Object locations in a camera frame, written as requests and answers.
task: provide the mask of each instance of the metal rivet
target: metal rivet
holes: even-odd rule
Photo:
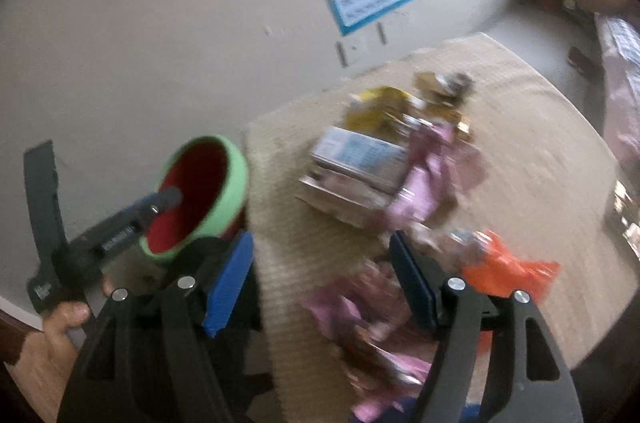
[[[521,289],[518,289],[513,294],[513,296],[521,304],[526,304],[527,302],[529,302],[531,300],[531,297],[529,296],[529,293],[527,293],[526,291],[523,291]]]
[[[185,275],[184,277],[180,277],[178,279],[178,288],[180,289],[190,289],[196,285],[196,279],[194,279],[191,275]]]
[[[126,289],[118,288],[113,293],[111,293],[111,298],[116,302],[122,302],[125,298],[127,298],[128,294],[129,292]]]
[[[447,280],[447,286],[456,291],[462,291],[466,288],[466,283],[460,277],[451,277]]]

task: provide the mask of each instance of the white wall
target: white wall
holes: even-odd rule
[[[147,193],[202,133],[461,36],[510,0],[420,0],[411,24],[342,69],[325,0],[0,0],[0,295],[30,310],[36,268],[22,153],[52,138],[68,237]]]

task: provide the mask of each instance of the gray floor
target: gray floor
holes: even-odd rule
[[[498,21],[482,28],[545,76],[602,134],[604,85],[590,83],[567,63],[572,46],[600,64],[600,46],[564,15],[532,6],[515,6]]]

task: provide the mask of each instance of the beige tablecloth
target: beige tablecloth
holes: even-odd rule
[[[465,112],[489,177],[449,224],[492,229],[517,256],[561,264],[541,309],[570,367],[606,334],[638,286],[638,263],[602,229],[616,162],[571,103],[484,34],[420,50],[264,116],[246,135],[248,224],[274,380],[289,423],[347,421],[353,394],[299,301],[381,249],[375,239],[297,200],[297,179],[310,145],[340,120],[350,93],[382,84],[411,92],[417,70],[474,77],[476,92]],[[481,359],[479,376],[485,366]],[[480,391],[476,378],[472,396]]]

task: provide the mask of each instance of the green rim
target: green rim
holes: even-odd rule
[[[219,237],[231,226],[231,224],[238,218],[244,201],[246,198],[246,189],[248,181],[248,169],[246,160],[240,152],[240,149],[231,143],[224,136],[200,136],[194,138],[189,143],[186,143],[180,147],[177,152],[169,160],[169,163],[164,167],[162,178],[158,183],[158,188],[164,181],[164,178],[169,172],[169,169],[178,161],[178,159],[194,145],[199,145],[205,142],[221,143],[226,151],[228,159],[228,168],[226,172],[225,183],[222,185],[222,190],[216,202],[213,204],[209,213],[204,217],[198,226],[186,237],[176,244],[171,249],[163,253],[153,253],[149,249],[146,237],[140,238],[140,247],[142,251],[149,256],[152,260],[159,263],[169,263],[175,259],[187,244],[201,237]]]

